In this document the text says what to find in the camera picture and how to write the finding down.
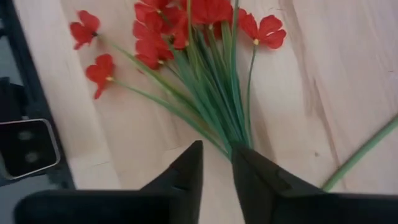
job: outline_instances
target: black plastic object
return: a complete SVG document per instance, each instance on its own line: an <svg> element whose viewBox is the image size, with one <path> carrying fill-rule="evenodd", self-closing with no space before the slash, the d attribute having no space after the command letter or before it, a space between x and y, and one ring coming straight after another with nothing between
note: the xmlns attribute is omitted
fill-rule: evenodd
<svg viewBox="0 0 398 224"><path fill-rule="evenodd" d="M21 115L24 116L24 119L45 119L53 128L55 141L60 151L60 162L58 165L40 172L35 172L24 178L46 174L50 181L57 184L60 188L74 189L75 186L72 181L72 175L60 144L56 125L52 119L50 108L45 99L39 76L30 55L12 0L0 0L0 18L3 24L1 32L5 34L3 38L6 38L10 45L12 56L14 57L19 75L23 82L23 86L9 85L7 81L2 82L2 87L4 87L2 90L4 90L4 93L7 93L7 96L0 96L0 121L20 120ZM0 187L12 184L18 180L20 179L8 180L0 175Z"/></svg>
<svg viewBox="0 0 398 224"><path fill-rule="evenodd" d="M28 196L17 224L198 223L203 146L193 143L158 178L137 191L53 190Z"/></svg>
<svg viewBox="0 0 398 224"><path fill-rule="evenodd" d="M45 119L0 123L0 165L8 179L18 179L59 163L60 153Z"/></svg>
<svg viewBox="0 0 398 224"><path fill-rule="evenodd" d="M234 149L232 164L246 224L398 221L397 196L327 194L245 147Z"/></svg>
<svg viewBox="0 0 398 224"><path fill-rule="evenodd" d="M26 105L24 87L10 83L8 77L0 78L0 105L0 122L21 120Z"/></svg>

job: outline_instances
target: light wood surface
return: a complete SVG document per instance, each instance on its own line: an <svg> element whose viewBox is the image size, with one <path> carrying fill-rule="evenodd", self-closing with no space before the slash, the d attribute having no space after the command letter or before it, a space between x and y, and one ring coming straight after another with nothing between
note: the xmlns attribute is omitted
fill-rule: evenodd
<svg viewBox="0 0 398 224"><path fill-rule="evenodd" d="M68 23L85 9L100 32L134 52L131 0L14 0L77 187L137 189L199 135L159 106L112 86L97 101L83 70L111 53L116 76L164 96L114 50L94 41L73 50ZM254 68L256 149L320 186L398 113L396 0L242 0L256 19L275 14L284 46L261 50ZM245 36L239 71L251 53ZM231 166L207 142L202 223L242 223ZM380 143L335 191L398 194L398 131Z"/></svg>

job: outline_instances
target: red poppy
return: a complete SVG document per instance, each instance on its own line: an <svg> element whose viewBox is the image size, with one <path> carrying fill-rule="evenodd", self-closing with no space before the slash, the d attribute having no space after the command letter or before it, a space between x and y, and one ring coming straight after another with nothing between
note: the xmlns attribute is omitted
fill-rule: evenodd
<svg viewBox="0 0 398 224"><path fill-rule="evenodd" d="M169 27L165 24L163 18L157 12L150 12L146 15L144 25L148 30L156 34L160 34L165 27Z"/></svg>
<svg viewBox="0 0 398 224"><path fill-rule="evenodd" d="M132 33L137 39L148 40L152 45L155 45L157 49L169 49L160 33L148 29L148 27L138 21L134 21Z"/></svg>
<svg viewBox="0 0 398 224"><path fill-rule="evenodd" d="M78 50L84 44L90 44L97 35L98 28L100 28L100 20L87 11L78 11L78 16L81 23L71 22L69 25L70 32L77 41L75 50Z"/></svg>
<svg viewBox="0 0 398 224"><path fill-rule="evenodd" d="M187 0L182 0L187 8ZM213 24L229 21L233 14L232 5L228 0L192 0L192 24Z"/></svg>
<svg viewBox="0 0 398 224"><path fill-rule="evenodd" d="M170 0L142 0L143 3L135 3L134 10L137 20L145 22L145 17L150 12L160 12L170 3Z"/></svg>
<svg viewBox="0 0 398 224"><path fill-rule="evenodd" d="M286 31L280 29L282 28L282 21L274 15L262 18L260 27L257 28L253 15L251 13L246 14L240 18L239 26L253 39L254 44L264 44L271 49L278 49L282 46L286 37Z"/></svg>
<svg viewBox="0 0 398 224"><path fill-rule="evenodd" d="M176 49L184 49L188 44L188 17L184 11L179 9L170 9L165 11L165 15L169 18L171 27L166 34L173 35L173 46Z"/></svg>
<svg viewBox="0 0 398 224"><path fill-rule="evenodd" d="M153 70L159 69L164 61L174 58L169 50L156 49L148 40L137 40L136 51L136 58Z"/></svg>
<svg viewBox="0 0 398 224"><path fill-rule="evenodd" d="M86 77L97 84L94 99L98 99L105 89L107 82L112 79L114 70L113 59L110 54L100 55L95 59L95 65L86 69Z"/></svg>
<svg viewBox="0 0 398 224"><path fill-rule="evenodd" d="M239 26L239 22L242 20L242 18L244 16L246 16L246 11L244 9L239 8L239 10L238 10L238 18L236 19L237 23L238 23L238 26ZM229 28L230 29L231 29L231 26L232 26L232 21L233 21L233 13L231 13L230 18L228 19ZM221 28L221 22L214 23L213 24L213 30L214 30L214 36L216 37L216 39L219 40L219 39L223 38L223 31L222 31L222 28Z"/></svg>

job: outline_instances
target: black frame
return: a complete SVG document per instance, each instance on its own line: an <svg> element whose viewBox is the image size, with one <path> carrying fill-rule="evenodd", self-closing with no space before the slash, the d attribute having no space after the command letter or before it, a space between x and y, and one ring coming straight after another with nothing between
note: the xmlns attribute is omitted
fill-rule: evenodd
<svg viewBox="0 0 398 224"><path fill-rule="evenodd" d="M16 224L197 224L203 185L203 144L195 141L140 190L48 190L21 200Z"/></svg>
<svg viewBox="0 0 398 224"><path fill-rule="evenodd" d="M30 176L47 174L50 180L63 189L74 189L72 174L65 157L56 125L40 84L32 56L29 52L24 32L12 0L0 0L0 17L3 23L3 32L9 41L12 54L24 84L25 95L28 99L27 114L30 119L43 118L50 122L54 130L55 140L60 150L61 160L57 166ZM2 180L0 186L11 184L17 180Z"/></svg>

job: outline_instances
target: green stem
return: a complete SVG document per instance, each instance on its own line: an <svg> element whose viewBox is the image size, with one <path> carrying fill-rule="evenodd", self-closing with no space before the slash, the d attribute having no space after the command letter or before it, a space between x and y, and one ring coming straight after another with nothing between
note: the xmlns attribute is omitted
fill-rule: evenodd
<svg viewBox="0 0 398 224"><path fill-rule="evenodd" d="M250 89L251 89L251 74L253 71L253 65L254 65L254 59L256 58L256 52L257 52L257 45L253 45L253 55L251 57L251 62L250 62L250 70L249 70L249 80L248 80L248 88L247 88L247 93L246 93L246 116L248 118L247 123L248 123L248 133L249 133L249 147L253 148L253 136L251 132L251 113L250 113Z"/></svg>
<svg viewBox="0 0 398 224"><path fill-rule="evenodd" d="M358 151L356 151L323 185L324 191L331 190L335 184L357 164L372 148L398 126L398 115L368 140Z"/></svg>
<svg viewBox="0 0 398 224"><path fill-rule="evenodd" d="M178 78L178 80L180 80L181 82L183 82L182 79L181 79L181 77L180 77L180 75L179 75L172 67L170 67L170 65L167 65L167 64L165 63L165 64L164 64L164 67L167 68L167 70L170 71L176 78Z"/></svg>
<svg viewBox="0 0 398 224"><path fill-rule="evenodd" d="M151 95L149 93L146 93L142 90L139 90L137 88L128 86L127 84L116 80L116 79L112 79L112 82L114 82L115 84L118 84L121 87L124 87L128 90L134 91L156 103L158 103L159 105L163 106L164 108L168 109L170 112L172 112L173 114L177 115L179 118L183 119L185 122L187 122L191 127L193 127L196 131L198 131L200 134L203 135L203 137L205 137L207 140L209 140L209 142L211 142L214 146L217 147L218 150L220 150L221 153L224 154L224 156L228 157L227 152L204 130L202 129L194 120L192 120L190 117L188 117L185 113L181 112L178 108L174 107L173 105L171 105L169 102L162 100L154 95Z"/></svg>
<svg viewBox="0 0 398 224"><path fill-rule="evenodd" d="M164 90L166 90L167 93L171 94L181 104L185 105L196 116L200 116L197 107L193 104L191 99L187 98L182 92L174 88L174 86L172 86L167 80L165 80L158 72L150 69L147 65L145 65L140 60L135 58L135 56L130 54L127 50L124 50L118 44L106 38L105 36L98 34L97 38L103 40L104 42L112 46L114 49L121 52L124 56L126 56L128 59L134 62L135 65L138 66L142 71L146 72L146 74L150 75L155 81L157 81L157 83L159 83L161 87L163 87Z"/></svg>

